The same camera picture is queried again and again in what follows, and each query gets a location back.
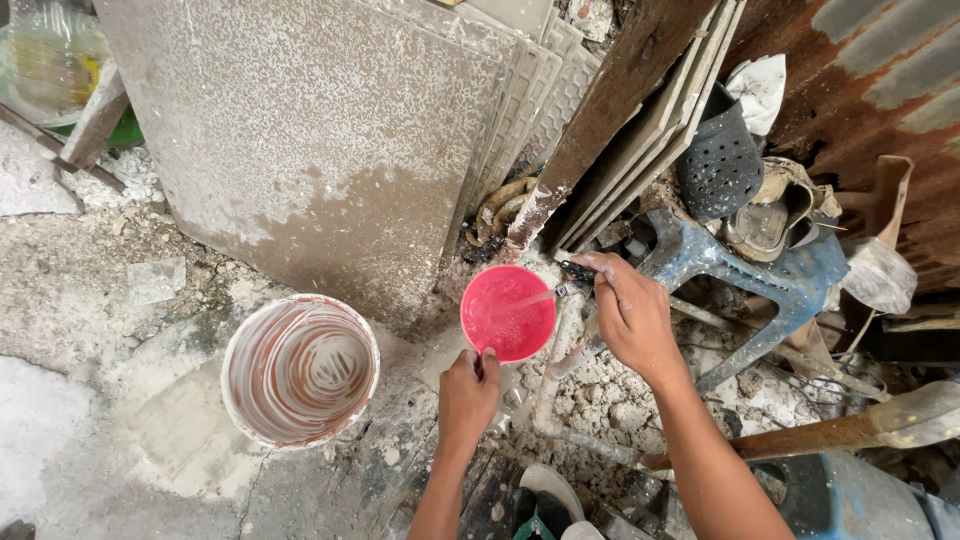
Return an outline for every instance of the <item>pink plastic bowl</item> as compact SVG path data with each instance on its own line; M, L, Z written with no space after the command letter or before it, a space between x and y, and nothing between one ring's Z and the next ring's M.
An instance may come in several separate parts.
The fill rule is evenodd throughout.
M477 274L460 303L460 323L467 341L477 351L492 348L500 363L533 356L553 333L557 321L554 300L509 311L503 308L547 290L537 274L522 266L504 264Z

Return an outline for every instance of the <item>plastic bag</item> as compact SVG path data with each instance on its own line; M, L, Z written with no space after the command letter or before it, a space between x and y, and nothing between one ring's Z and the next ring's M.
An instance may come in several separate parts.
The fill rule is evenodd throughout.
M52 118L79 113L109 57L100 22L89 14L88 2L10 0L10 6L14 75L12 88L5 93L16 99L9 106L28 109L28 119L48 125Z
M876 236L843 242L850 273L840 284L865 306L903 314L917 288L917 273L893 248Z
M786 56L744 61L733 69L727 91L743 104L743 119L755 135L770 133L786 89Z

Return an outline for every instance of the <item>hand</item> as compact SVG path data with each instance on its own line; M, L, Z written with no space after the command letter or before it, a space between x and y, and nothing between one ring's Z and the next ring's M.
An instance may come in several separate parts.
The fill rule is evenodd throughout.
M616 359L655 390L677 377L689 380L670 328L666 288L616 254L590 252L571 259L598 272L593 290L600 335Z
M474 351L463 350L440 375L437 454L462 460L464 466L490 425L500 398L500 362L493 349L483 353L482 377L474 369L479 360Z

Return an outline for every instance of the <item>plastic bucket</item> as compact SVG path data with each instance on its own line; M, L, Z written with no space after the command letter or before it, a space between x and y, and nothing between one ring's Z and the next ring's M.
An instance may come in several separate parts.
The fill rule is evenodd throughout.
M544 293L549 287L522 266L503 264L477 274L460 303L460 323L477 351L488 347L500 362L533 356L546 345L557 321L554 300L504 310L503 307Z
M370 402L380 352L367 321L319 294L273 301L230 339L220 376L227 412L254 441L280 450L323 444Z

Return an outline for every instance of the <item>dirty shoe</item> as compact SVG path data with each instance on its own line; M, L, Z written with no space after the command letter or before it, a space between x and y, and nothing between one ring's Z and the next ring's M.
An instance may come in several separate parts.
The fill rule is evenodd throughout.
M527 468L514 492L514 540L593 540L603 536L585 521L570 484L540 463Z

